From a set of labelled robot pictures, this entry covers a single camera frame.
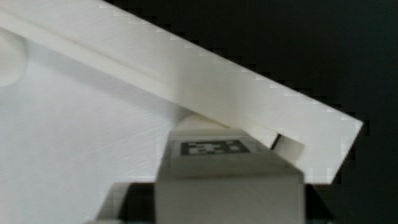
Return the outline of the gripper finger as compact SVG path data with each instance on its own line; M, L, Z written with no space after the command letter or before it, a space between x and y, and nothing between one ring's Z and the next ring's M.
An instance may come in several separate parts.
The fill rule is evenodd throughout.
M86 221L86 224L122 224L118 213L127 193L127 187L127 182L111 184L95 218Z

